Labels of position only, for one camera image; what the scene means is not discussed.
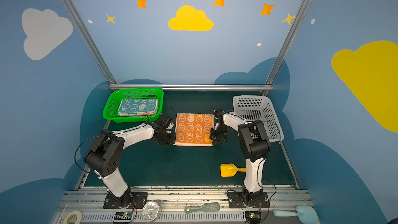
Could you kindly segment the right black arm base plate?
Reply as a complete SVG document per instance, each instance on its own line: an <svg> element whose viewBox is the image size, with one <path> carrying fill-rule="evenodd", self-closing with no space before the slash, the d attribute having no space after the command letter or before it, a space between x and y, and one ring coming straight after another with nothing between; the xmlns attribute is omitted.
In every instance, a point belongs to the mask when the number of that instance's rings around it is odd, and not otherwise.
<svg viewBox="0 0 398 224"><path fill-rule="evenodd" d="M250 193L247 191L227 192L229 208L268 208L270 207L269 198L266 192L260 190Z"/></svg>

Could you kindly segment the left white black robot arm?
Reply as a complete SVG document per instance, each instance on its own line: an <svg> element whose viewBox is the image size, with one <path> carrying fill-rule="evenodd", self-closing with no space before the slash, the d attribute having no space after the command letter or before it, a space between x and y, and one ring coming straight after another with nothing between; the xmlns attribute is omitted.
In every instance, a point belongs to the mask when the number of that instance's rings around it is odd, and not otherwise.
<svg viewBox="0 0 398 224"><path fill-rule="evenodd" d="M118 202L129 202L130 187L119 170L123 151L139 142L151 139L160 145L173 144L175 142L173 127L173 120L159 119L121 131L102 130L87 150L84 162L102 180L110 197Z"/></svg>

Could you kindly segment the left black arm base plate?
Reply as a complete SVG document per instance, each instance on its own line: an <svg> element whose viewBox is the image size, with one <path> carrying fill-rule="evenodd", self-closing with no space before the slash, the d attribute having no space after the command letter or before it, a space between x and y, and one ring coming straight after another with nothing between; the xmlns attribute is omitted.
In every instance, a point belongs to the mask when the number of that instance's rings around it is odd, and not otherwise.
<svg viewBox="0 0 398 224"><path fill-rule="evenodd" d="M108 192L103 209L132 209L133 207L142 209L147 202L147 197L146 192L127 191L120 198Z"/></svg>

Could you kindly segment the teal owl pattern towel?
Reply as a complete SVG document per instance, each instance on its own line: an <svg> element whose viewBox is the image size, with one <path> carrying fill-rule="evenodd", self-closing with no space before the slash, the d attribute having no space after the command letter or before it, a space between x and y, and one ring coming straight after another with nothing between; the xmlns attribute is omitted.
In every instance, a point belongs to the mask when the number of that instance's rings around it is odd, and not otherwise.
<svg viewBox="0 0 398 224"><path fill-rule="evenodd" d="M158 104L158 99L124 99L120 104L118 113L157 113Z"/></svg>

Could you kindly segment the green plastic basket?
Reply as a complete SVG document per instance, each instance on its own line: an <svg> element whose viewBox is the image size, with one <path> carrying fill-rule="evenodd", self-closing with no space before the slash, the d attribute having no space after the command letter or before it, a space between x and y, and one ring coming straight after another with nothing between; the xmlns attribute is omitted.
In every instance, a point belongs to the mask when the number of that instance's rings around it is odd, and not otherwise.
<svg viewBox="0 0 398 224"><path fill-rule="evenodd" d="M158 111L153 116L134 116L119 117L118 109L124 99L158 99ZM159 88L147 89L121 89L117 90L109 96L103 110L103 117L106 120L112 120L117 123L138 122L138 121L155 121L159 119L163 107L164 92Z"/></svg>

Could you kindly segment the grey plastic basket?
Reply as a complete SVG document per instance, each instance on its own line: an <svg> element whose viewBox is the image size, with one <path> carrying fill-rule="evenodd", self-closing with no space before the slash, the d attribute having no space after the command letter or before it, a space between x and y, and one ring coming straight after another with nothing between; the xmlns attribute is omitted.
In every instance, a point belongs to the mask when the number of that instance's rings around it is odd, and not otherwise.
<svg viewBox="0 0 398 224"><path fill-rule="evenodd" d="M234 112L247 120L261 120L270 142L281 142L284 134L271 100L266 96L237 95L233 98Z"/></svg>

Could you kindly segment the orange pattern towel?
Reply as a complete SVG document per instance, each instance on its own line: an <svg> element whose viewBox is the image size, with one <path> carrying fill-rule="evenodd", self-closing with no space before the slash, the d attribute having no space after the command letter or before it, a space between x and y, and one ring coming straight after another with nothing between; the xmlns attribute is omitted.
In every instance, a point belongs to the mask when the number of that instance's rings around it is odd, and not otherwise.
<svg viewBox="0 0 398 224"><path fill-rule="evenodd" d="M213 115L178 113L175 127L175 146L212 147Z"/></svg>

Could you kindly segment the striped rabbit text towel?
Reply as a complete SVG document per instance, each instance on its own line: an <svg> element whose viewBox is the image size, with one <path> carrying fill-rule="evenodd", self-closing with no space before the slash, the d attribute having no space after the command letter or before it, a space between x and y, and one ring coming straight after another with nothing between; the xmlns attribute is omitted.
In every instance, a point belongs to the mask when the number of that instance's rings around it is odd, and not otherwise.
<svg viewBox="0 0 398 224"><path fill-rule="evenodd" d="M134 117L134 116L153 116L156 115L154 112L143 112L143 113L119 113L119 117Z"/></svg>

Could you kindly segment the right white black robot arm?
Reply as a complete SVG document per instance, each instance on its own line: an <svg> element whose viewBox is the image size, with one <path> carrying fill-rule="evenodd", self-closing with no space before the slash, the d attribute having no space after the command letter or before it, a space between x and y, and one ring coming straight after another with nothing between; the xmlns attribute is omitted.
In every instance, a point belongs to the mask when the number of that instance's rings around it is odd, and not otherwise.
<svg viewBox="0 0 398 224"><path fill-rule="evenodd" d="M234 112L214 111L216 125L210 131L212 144L227 141L229 129L237 132L242 155L246 159L246 176L243 194L249 199L257 199L263 192L261 183L264 162L271 150L271 142L263 121L247 120Z"/></svg>

